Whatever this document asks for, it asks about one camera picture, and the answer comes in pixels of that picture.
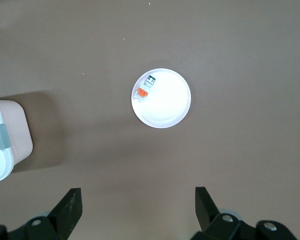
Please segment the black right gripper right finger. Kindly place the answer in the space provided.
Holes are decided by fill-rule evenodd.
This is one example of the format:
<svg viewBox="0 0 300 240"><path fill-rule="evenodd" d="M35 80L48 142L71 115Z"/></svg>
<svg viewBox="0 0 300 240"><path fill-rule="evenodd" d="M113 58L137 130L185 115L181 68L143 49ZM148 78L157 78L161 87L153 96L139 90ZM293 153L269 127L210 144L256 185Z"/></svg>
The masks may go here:
<svg viewBox="0 0 300 240"><path fill-rule="evenodd" d="M221 213L205 187L195 188L195 214L201 228L192 240L239 240L241 222L234 215Z"/></svg>

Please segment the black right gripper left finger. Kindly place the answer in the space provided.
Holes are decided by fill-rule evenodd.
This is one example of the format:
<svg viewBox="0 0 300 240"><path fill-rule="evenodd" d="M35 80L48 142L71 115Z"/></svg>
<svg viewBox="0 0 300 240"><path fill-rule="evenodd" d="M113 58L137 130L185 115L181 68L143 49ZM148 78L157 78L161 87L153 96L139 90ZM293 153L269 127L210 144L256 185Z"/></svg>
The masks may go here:
<svg viewBox="0 0 300 240"><path fill-rule="evenodd" d="M67 240L82 216L82 192L70 189L47 216L29 220L25 227L27 240Z"/></svg>

